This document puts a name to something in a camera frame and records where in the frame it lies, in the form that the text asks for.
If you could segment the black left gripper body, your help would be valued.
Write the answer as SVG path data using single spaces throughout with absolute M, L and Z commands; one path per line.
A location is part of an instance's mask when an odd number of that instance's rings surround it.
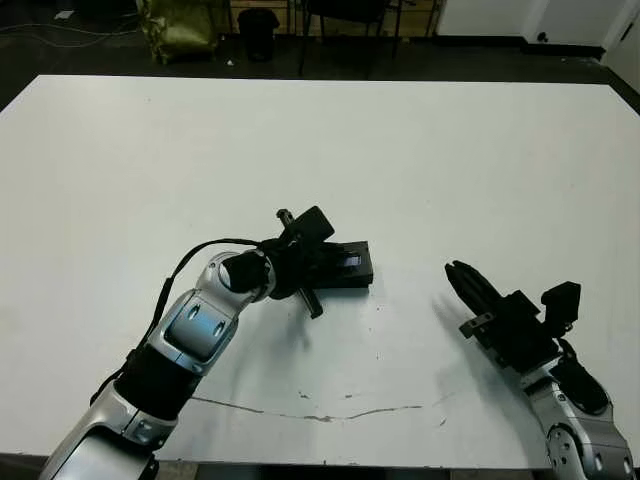
M 276 217 L 283 231 L 276 238 L 260 242 L 260 250 L 275 275 L 269 296 L 281 300 L 298 293 L 311 318 L 317 318 L 323 308 L 309 283 L 317 252 L 325 240 L 325 216 L 319 208 L 309 208 L 298 217 L 288 209 L 279 209 Z

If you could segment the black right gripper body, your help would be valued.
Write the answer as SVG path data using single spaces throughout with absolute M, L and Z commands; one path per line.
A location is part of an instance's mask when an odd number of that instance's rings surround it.
M 495 313 L 478 315 L 460 327 L 474 337 L 500 367 L 527 373 L 559 355 L 559 347 L 537 319 L 539 310 L 517 290 L 496 305 Z

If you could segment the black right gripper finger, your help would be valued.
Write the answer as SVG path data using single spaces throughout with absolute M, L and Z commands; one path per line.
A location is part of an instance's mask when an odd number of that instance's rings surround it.
M 476 315 L 488 312 L 486 279 L 464 262 L 445 265 L 446 277 L 459 299 Z
M 495 313 L 501 294 L 475 268 L 462 261 L 449 264 L 449 282 L 459 299 L 473 313 Z

